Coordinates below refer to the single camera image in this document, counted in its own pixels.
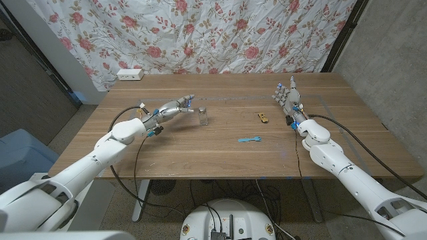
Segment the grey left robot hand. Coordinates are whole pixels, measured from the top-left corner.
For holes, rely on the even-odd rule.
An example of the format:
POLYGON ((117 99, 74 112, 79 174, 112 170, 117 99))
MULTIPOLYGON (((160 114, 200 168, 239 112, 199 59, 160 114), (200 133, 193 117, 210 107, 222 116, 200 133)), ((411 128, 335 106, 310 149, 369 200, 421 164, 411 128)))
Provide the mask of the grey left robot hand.
POLYGON ((145 129, 148 131, 159 127, 161 123, 173 119, 179 113, 192 113, 190 109, 191 100, 195 95, 186 95, 177 100, 170 101, 156 109, 152 115, 144 117, 141 121, 145 129))

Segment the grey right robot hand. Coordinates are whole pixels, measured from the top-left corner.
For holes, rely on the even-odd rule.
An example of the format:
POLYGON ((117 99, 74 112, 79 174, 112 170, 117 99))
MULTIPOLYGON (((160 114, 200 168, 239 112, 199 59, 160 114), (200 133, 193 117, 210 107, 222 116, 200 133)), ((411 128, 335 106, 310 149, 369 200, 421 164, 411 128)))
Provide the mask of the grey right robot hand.
POLYGON ((287 125, 298 126, 300 123, 308 119, 300 101, 300 93, 296 89, 294 76, 290 77, 289 88, 279 83, 277 90, 272 95, 272 98, 283 109, 287 125))

